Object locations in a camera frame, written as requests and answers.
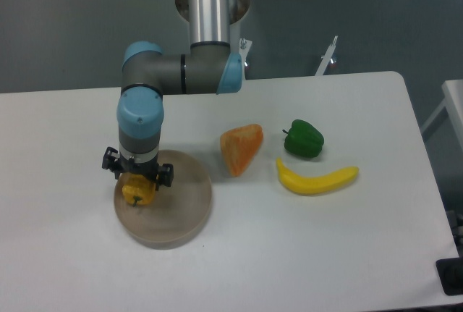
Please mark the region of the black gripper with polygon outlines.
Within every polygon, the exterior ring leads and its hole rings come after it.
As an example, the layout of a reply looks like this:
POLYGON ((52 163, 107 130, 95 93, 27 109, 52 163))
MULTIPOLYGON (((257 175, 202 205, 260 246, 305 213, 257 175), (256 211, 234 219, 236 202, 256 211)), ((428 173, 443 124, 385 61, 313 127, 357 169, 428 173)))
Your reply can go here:
POLYGON ((145 163, 129 162, 119 158, 119 152, 113 147, 107 147, 103 155, 102 169, 115 172, 115 178, 119 179, 121 174, 130 173, 144 176, 147 180, 155 182, 156 191, 161 186, 171 187, 174 179, 174 166, 172 164, 159 165, 154 159, 145 163))

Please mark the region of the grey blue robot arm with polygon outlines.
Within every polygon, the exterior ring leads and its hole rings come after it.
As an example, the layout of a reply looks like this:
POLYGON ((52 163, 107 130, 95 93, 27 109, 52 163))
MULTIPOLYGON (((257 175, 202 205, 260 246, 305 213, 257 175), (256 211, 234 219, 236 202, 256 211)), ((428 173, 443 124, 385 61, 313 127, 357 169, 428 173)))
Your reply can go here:
POLYGON ((159 164, 163 96, 236 93, 242 57, 232 52, 229 0, 187 0, 188 54, 165 56, 161 47, 138 41, 127 47, 116 108, 119 148, 108 147, 102 167, 115 177, 141 175, 156 187, 171 186, 174 168, 159 164))

